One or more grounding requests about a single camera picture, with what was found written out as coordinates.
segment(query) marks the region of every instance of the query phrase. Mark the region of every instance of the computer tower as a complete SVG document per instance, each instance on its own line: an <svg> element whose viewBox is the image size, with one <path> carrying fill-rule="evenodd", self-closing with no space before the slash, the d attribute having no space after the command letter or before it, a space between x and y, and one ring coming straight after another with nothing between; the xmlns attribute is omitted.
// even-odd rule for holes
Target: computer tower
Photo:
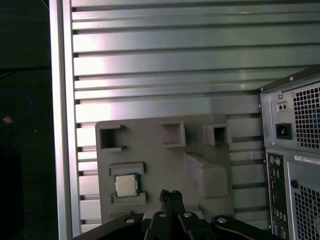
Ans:
<svg viewBox="0 0 320 240"><path fill-rule="evenodd" d="M320 65L259 88L272 233L320 239Z"/></svg>

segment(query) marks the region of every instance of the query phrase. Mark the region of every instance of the dark background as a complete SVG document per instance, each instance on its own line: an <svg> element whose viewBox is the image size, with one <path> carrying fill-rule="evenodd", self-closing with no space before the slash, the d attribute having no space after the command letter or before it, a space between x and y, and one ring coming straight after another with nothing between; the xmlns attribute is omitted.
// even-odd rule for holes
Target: dark background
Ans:
<svg viewBox="0 0 320 240"><path fill-rule="evenodd" d="M56 240L58 224L48 9L41 0L0 0L0 36L0 73L14 73L0 79L0 94L8 88L21 88L31 95L34 103L32 114L27 119L12 129L0 128L2 142L11 144L9 136L13 136L16 149L21 154L23 233L28 240ZM22 94L8 94L0 98L0 116L18 118L29 106L28 99Z"/></svg>

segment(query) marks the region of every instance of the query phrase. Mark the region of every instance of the metal enclosure wall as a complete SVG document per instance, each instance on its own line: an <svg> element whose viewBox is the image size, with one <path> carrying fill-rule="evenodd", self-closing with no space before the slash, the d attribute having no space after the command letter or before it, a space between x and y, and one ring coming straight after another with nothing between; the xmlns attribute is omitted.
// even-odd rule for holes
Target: metal enclosure wall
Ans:
<svg viewBox="0 0 320 240"><path fill-rule="evenodd" d="M268 228L253 90L320 62L319 12L303 1L51 0L60 239L70 213L74 236L101 222L96 122L205 113L228 118L235 217Z"/></svg>

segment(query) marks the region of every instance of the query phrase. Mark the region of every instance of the square slot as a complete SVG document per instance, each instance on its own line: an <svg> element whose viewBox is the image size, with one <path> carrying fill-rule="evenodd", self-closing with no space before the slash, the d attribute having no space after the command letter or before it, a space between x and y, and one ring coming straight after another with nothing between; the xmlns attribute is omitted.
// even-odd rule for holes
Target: square slot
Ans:
<svg viewBox="0 0 320 240"><path fill-rule="evenodd" d="M210 125L203 128L204 143L220 146L229 143L228 127L226 125Z"/></svg>
<svg viewBox="0 0 320 240"><path fill-rule="evenodd" d="M165 148L186 146L185 124L183 121L161 122L161 139Z"/></svg>
<svg viewBox="0 0 320 240"><path fill-rule="evenodd" d="M108 128L100 129L100 147L108 152L121 152L127 147L118 143L119 131L125 128L124 125L110 126Z"/></svg>

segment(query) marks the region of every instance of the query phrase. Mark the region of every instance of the label sticker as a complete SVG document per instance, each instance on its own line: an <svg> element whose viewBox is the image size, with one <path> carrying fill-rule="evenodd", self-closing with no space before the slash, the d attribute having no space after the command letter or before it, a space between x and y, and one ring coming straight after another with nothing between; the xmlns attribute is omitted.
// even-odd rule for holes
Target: label sticker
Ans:
<svg viewBox="0 0 320 240"><path fill-rule="evenodd" d="M320 165L320 159L315 159L311 157L305 157L305 156L294 156L294 160L301 161L301 162L306 162L310 164L318 164Z"/></svg>

